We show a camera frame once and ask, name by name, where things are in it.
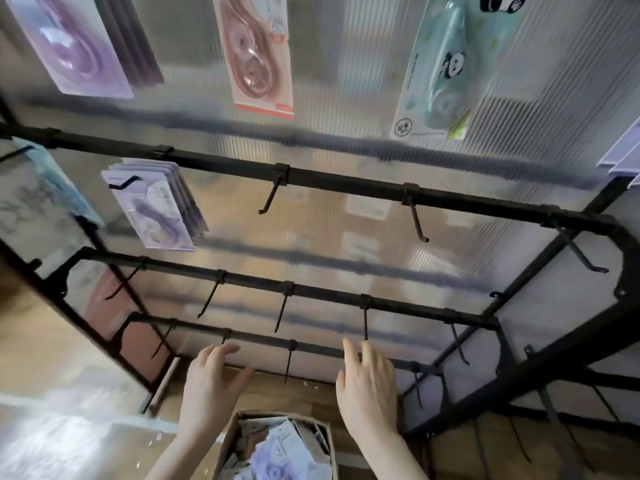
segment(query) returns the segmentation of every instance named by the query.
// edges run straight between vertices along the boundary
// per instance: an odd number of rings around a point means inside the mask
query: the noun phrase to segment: blue package
[[[413,43],[392,139],[462,139],[527,0],[428,0]]]
[[[61,205],[64,205],[75,216],[85,217],[100,227],[104,226],[103,220],[91,208],[44,146],[21,138],[13,138],[13,144],[18,149],[27,146],[33,147],[31,150],[27,150],[25,154],[35,165],[38,175],[51,186],[56,200]]]

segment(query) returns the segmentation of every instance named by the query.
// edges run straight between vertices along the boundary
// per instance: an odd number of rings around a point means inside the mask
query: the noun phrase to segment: open box
[[[308,445],[309,454],[311,456],[315,456],[313,451],[312,441],[305,441],[303,437],[308,435],[309,432],[315,433],[315,438],[318,440],[319,444],[322,444],[322,450],[326,448],[328,451],[324,451],[329,457],[330,465],[327,465],[327,468],[330,468],[331,471],[331,479],[338,479],[338,468],[335,460],[335,447],[333,445],[333,438],[331,436],[331,429],[327,423],[323,423],[317,421],[313,418],[307,416],[301,416],[299,414],[293,413],[284,413],[281,411],[238,411],[231,418],[231,422],[229,423],[229,428],[227,433],[225,434],[225,439],[222,443],[222,447],[220,448],[220,455],[218,456],[218,461],[216,462],[216,468],[213,472],[212,480],[218,480],[221,478],[221,471],[224,468],[225,464],[230,460],[230,458],[236,453],[238,440],[242,437],[242,427],[245,428],[245,432],[252,427],[252,424],[260,424],[260,421],[256,421],[255,423],[252,420],[265,419],[264,423],[268,423],[269,419],[277,422],[280,418],[287,418],[293,424],[304,425],[306,428],[304,431],[299,432],[298,434],[301,440]],[[250,444],[250,448],[254,448],[255,444]]]

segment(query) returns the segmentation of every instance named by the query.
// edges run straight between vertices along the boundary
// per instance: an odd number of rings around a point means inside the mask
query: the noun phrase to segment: box of packaged items
[[[329,425],[291,413],[239,411],[212,480],[338,480]]]

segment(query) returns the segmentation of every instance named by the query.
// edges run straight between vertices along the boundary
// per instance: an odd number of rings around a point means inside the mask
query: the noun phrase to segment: cardboard box
[[[251,419],[267,419],[267,418],[274,418],[274,420],[276,420],[276,418],[281,418],[281,417],[288,418],[294,424],[299,423],[302,426],[306,426],[306,428],[302,428],[304,429],[304,432],[300,434],[301,441],[306,445],[311,446],[312,444],[312,442],[310,441],[311,439],[310,435],[313,435],[314,432],[320,432],[321,441],[324,441],[323,446],[326,446],[329,450],[328,455],[331,462],[332,480],[339,480],[338,467],[335,459],[335,447],[333,445],[331,429],[327,423],[317,421],[307,416],[301,416],[299,414],[284,413],[281,411],[259,411],[259,410],[238,411],[233,415],[233,417],[231,418],[231,423],[229,424],[229,428],[225,435],[225,439],[222,443],[222,447],[220,448],[220,455],[218,456],[218,461],[216,462],[216,468],[214,469],[212,480],[217,480],[219,478],[220,471],[222,471],[222,468],[226,464],[227,460],[231,455],[235,453],[236,443],[238,439],[240,439],[241,437],[240,421],[251,420]],[[314,458],[317,458],[318,456],[322,455],[322,452],[320,450],[317,450],[314,447],[311,447],[308,449],[309,449],[309,453]]]

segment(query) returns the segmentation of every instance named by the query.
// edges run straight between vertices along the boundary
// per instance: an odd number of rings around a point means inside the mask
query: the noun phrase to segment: person's left hand
[[[229,342],[210,346],[192,361],[184,384],[177,438],[204,442],[208,447],[215,443],[253,373],[252,367],[246,367],[225,384],[222,378],[225,357],[238,350],[239,345]]]

